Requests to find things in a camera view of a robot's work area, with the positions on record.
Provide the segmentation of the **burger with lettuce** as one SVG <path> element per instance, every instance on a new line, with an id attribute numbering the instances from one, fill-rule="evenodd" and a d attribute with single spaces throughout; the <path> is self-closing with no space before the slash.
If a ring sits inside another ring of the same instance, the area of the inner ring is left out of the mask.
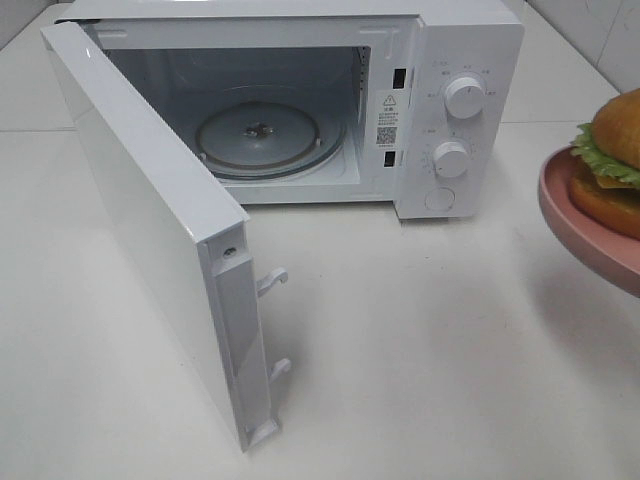
<path id="1" fill-rule="evenodd" d="M 639 91 L 622 93 L 579 126 L 569 181 L 573 204 L 601 225 L 639 238 Z"/>

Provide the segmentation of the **white microwave door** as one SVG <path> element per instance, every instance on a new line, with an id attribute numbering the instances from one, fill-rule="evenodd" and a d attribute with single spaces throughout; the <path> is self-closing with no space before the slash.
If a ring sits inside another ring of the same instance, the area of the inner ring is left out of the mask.
<path id="1" fill-rule="evenodd" d="M 76 23 L 41 32 L 103 204 L 242 450 L 277 428 L 247 213 Z"/>

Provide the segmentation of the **pink plate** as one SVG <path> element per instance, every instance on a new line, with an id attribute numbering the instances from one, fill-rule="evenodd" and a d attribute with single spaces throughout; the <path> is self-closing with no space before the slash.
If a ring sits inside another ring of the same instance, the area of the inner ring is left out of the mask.
<path id="1" fill-rule="evenodd" d="M 569 180 L 577 158 L 568 147 L 542 165 L 538 203 L 558 241 L 594 273 L 621 290 L 639 295 L 639 241 L 614 232 L 580 211 L 570 200 Z"/>

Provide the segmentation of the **white timer knob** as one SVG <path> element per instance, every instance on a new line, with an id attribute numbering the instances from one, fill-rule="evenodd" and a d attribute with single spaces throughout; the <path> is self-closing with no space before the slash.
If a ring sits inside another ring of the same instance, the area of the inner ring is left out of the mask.
<path id="1" fill-rule="evenodd" d="M 459 141 L 443 142 L 433 152 L 435 173 L 444 178 L 456 178 L 464 174 L 470 160 L 468 149 Z"/>

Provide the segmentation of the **upper white power knob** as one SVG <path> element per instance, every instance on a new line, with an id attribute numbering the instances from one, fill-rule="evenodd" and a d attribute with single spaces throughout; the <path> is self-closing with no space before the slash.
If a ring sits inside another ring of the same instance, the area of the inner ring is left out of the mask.
<path id="1" fill-rule="evenodd" d="M 450 80 L 444 88 L 444 104 L 454 118 L 469 119 L 484 108 L 486 86 L 476 74 L 466 73 Z"/>

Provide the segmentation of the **glass microwave turntable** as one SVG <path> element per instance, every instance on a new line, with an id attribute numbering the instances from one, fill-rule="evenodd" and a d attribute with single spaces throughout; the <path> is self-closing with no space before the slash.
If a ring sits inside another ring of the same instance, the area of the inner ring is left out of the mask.
<path id="1" fill-rule="evenodd" d="M 196 154 L 218 178 L 260 181 L 308 170 L 343 144 L 346 126 L 326 111 L 246 101 L 209 116 L 195 134 Z"/>

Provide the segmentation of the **white microwave oven body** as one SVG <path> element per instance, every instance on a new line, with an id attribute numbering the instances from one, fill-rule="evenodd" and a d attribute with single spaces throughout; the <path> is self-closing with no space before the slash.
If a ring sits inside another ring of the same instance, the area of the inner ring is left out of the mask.
<path id="1" fill-rule="evenodd" d="M 212 114 L 246 101 L 322 110 L 346 126 L 341 147 L 297 174 L 216 177 L 242 205 L 385 202 L 402 219 L 472 216 L 524 29 L 500 1 L 76 1 L 73 22 L 196 154 Z M 473 73 L 484 108 L 460 120 L 444 88 Z M 433 152 L 459 141 L 464 174 L 435 173 Z M 425 207 L 455 192 L 447 212 Z"/>

